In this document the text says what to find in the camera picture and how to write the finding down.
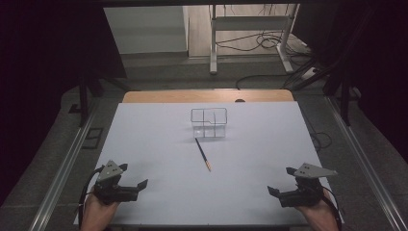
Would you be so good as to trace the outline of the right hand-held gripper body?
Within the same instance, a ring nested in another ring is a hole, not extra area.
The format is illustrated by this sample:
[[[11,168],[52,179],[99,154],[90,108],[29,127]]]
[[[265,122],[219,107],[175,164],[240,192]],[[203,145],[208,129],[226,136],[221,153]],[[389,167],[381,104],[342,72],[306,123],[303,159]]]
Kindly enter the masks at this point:
[[[324,197],[322,177],[335,176],[336,170],[318,167],[304,163],[294,174],[297,189],[291,192],[281,192],[282,207],[314,206]]]

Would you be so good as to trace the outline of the aluminium floor rail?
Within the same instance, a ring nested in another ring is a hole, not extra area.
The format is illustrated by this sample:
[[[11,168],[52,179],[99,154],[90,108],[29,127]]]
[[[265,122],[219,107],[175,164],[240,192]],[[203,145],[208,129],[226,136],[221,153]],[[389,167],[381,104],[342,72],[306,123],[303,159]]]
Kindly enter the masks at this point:
[[[347,125],[341,117],[340,106],[336,99],[332,96],[325,96],[325,100],[329,105],[331,112],[336,119],[344,137],[351,149],[351,152],[356,158],[363,174],[365,175],[371,190],[373,191],[382,211],[384,212],[388,222],[391,224],[394,231],[408,231],[408,221],[405,221],[401,212],[392,198],[390,192],[386,189],[379,175],[374,170],[365,150],[358,141],[352,127]]]
[[[99,99],[93,99],[90,102],[89,116],[85,120],[84,125],[80,127],[78,132],[76,133],[72,145],[70,145],[45,197],[43,198],[38,208],[29,231],[45,231],[46,226],[57,206],[59,197],[62,194],[70,171],[72,170],[80,149],[83,145],[86,134],[88,133],[89,128],[94,120],[95,113],[99,107],[99,104]]]

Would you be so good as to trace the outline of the white cabinet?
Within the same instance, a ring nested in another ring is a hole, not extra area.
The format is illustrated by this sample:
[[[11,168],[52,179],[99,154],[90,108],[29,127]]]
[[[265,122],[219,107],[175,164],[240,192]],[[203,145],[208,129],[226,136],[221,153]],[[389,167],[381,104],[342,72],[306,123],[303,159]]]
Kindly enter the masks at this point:
[[[187,52],[184,8],[105,8],[120,54]]]

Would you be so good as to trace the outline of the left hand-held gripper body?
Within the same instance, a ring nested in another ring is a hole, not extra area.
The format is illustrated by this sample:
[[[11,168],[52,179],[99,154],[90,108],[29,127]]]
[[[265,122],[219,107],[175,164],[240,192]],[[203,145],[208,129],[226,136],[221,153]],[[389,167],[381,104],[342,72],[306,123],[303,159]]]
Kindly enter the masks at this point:
[[[104,204],[110,205],[114,202],[129,202],[138,199],[137,187],[119,185],[123,172],[113,160],[102,167],[94,184],[93,194]]]

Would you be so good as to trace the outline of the dark floor socket plate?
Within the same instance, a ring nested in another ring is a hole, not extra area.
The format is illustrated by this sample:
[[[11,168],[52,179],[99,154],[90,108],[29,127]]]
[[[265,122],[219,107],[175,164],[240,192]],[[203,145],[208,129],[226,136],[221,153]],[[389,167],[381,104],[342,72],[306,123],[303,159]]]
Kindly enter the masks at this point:
[[[90,128],[83,141],[83,149],[96,149],[102,139],[103,128]]]

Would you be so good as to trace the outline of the dark curtain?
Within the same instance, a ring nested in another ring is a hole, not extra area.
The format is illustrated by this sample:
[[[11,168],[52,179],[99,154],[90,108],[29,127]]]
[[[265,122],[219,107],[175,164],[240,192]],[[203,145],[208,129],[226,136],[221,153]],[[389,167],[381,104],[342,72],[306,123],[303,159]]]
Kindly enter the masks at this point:
[[[101,6],[79,0],[0,0],[0,206],[81,82],[124,78]]]
[[[358,105],[408,163],[408,0],[328,0],[299,7],[293,34],[346,80]]]

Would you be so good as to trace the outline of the dark pencil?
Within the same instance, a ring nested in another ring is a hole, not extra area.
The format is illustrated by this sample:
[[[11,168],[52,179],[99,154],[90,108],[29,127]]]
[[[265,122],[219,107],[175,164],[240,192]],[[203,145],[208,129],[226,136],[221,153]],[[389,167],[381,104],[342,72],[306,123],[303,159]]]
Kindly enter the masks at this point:
[[[201,154],[201,156],[202,156],[202,158],[204,160],[204,163],[205,163],[207,169],[211,172],[212,168],[211,168],[210,162],[208,161],[208,159],[207,159],[207,157],[206,157],[206,155],[204,153],[204,150],[201,147],[201,144],[200,144],[199,140],[197,138],[194,138],[194,140],[195,140],[195,142],[197,144],[197,147],[198,147],[198,149],[200,151],[200,154]]]

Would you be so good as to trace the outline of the person's right hand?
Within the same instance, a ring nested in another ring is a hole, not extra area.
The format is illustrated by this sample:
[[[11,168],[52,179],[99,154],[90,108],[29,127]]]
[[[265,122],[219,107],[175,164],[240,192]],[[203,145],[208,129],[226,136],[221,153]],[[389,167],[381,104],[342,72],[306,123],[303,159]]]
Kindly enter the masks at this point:
[[[340,231],[333,210],[324,200],[310,207],[298,206],[296,210],[314,231]]]

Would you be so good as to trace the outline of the person's left hand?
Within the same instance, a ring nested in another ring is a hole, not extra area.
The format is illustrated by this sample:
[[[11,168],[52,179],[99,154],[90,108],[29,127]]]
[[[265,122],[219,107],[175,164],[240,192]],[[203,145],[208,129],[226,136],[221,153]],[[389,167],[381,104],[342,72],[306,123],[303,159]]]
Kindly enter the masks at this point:
[[[106,205],[91,193],[85,202],[80,231],[104,231],[112,221],[118,202]]]

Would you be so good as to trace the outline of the white metal desk frame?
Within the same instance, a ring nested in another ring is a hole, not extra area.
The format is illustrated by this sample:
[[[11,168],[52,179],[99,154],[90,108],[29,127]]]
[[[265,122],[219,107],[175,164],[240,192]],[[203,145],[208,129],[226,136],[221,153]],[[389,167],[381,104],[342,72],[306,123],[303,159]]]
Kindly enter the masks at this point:
[[[289,35],[292,31],[298,4],[290,4],[284,15],[220,15],[217,6],[210,5],[211,51],[210,73],[217,74],[217,32],[229,31],[270,31],[280,32],[276,45],[277,54],[287,73],[293,73],[293,67],[286,51]]]

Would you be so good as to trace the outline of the white table cover board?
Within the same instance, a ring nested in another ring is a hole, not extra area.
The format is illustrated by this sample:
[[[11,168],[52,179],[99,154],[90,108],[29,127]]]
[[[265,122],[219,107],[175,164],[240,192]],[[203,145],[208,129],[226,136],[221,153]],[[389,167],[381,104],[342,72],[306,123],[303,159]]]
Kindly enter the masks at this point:
[[[295,102],[224,103],[224,138],[194,140],[193,103],[121,103],[99,164],[128,164],[120,183],[148,180],[137,201],[119,205],[113,223],[135,226],[292,226],[305,219],[284,208],[268,186],[292,191],[286,167],[318,165]]]

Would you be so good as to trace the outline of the white power strip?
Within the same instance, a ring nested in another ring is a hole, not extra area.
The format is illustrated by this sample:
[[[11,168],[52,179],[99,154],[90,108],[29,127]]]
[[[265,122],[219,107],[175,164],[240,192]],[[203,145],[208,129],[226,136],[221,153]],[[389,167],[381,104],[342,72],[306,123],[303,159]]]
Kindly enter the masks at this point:
[[[302,80],[307,80],[309,78],[311,78],[313,75],[317,74],[319,72],[318,68],[315,67],[311,67],[310,69],[308,69],[302,76],[301,79]]]

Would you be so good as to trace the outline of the black metal stand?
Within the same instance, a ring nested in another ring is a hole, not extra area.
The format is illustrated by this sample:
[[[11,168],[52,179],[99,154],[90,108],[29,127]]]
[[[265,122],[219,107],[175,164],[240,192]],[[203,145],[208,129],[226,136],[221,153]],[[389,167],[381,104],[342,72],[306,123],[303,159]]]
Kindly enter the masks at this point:
[[[351,99],[351,79],[347,73],[333,72],[325,85],[323,86],[323,93],[328,96],[334,96],[337,90],[340,91],[340,116],[343,122],[349,126],[349,101]]]
[[[94,97],[101,97],[104,93],[100,80],[105,80],[119,89],[124,90],[125,92],[132,89],[128,85],[118,81],[116,78],[109,77],[108,75],[105,75],[97,70],[92,71],[90,74],[82,74],[78,80],[80,108],[73,108],[73,110],[75,113],[80,114],[80,127],[83,127],[89,118],[88,91],[90,91]]]

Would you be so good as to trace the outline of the clear acrylic organizer box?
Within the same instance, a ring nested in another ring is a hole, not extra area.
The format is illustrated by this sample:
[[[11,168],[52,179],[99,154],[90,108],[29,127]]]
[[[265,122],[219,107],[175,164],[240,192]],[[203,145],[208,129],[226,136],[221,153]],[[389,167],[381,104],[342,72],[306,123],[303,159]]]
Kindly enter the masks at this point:
[[[224,138],[227,122],[226,108],[191,110],[191,126],[195,138]]]

